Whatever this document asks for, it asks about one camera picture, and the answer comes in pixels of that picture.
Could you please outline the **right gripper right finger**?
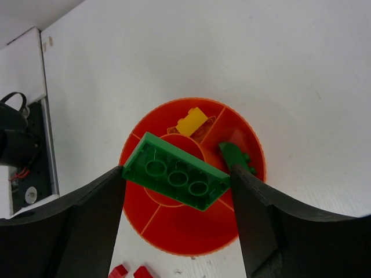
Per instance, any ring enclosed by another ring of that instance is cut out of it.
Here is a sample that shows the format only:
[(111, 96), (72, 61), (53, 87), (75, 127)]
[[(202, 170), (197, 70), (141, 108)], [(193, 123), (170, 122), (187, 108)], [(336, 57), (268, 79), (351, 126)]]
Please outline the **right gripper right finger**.
[(369, 277), (370, 217), (296, 200), (239, 165), (231, 192), (247, 277)]

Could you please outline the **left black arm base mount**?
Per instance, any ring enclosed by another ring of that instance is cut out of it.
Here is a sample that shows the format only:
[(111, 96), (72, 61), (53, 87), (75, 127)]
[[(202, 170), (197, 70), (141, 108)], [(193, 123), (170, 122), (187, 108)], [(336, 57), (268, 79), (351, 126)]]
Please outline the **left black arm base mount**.
[(1, 98), (1, 218), (10, 219), (59, 196), (47, 98)]

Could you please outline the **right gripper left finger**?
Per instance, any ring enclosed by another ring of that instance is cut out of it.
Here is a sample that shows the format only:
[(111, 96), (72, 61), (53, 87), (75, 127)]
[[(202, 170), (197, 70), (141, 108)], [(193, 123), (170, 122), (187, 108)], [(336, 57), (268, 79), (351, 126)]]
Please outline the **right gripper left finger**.
[(108, 277), (125, 198), (122, 167), (1, 220), (1, 277)]

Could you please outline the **dark green curved lego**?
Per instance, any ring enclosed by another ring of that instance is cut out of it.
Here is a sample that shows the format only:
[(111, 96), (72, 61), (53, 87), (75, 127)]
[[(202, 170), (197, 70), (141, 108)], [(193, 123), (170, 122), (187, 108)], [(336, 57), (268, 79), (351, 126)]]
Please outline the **dark green curved lego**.
[(219, 148), (229, 170), (232, 169), (233, 165), (237, 164), (251, 174), (257, 174), (256, 169), (248, 165), (251, 162), (250, 156), (247, 153), (243, 153), (239, 146), (231, 142), (221, 142), (219, 143)]

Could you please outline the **yellow lego brick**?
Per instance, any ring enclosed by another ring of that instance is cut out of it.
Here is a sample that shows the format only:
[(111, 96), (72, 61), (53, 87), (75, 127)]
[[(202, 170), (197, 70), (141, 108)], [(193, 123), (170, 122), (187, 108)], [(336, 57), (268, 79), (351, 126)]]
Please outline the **yellow lego brick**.
[(182, 135), (191, 136), (207, 120), (208, 117), (198, 107), (191, 108), (187, 116), (178, 121), (176, 129)]

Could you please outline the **small red lego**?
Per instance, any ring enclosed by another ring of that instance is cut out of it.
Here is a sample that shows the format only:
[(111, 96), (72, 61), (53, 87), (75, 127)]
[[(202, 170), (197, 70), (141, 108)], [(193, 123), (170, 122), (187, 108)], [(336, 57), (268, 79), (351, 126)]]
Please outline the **small red lego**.
[(124, 267), (123, 264), (120, 264), (112, 269), (108, 278), (125, 278), (128, 274), (128, 270)]

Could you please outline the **red sloped lego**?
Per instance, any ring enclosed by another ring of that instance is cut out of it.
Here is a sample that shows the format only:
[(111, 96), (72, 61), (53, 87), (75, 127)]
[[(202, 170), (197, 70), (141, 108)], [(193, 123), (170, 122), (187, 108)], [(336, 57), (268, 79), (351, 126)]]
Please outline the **red sloped lego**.
[(157, 278), (156, 274), (153, 274), (146, 266), (139, 266), (133, 274), (134, 278)]

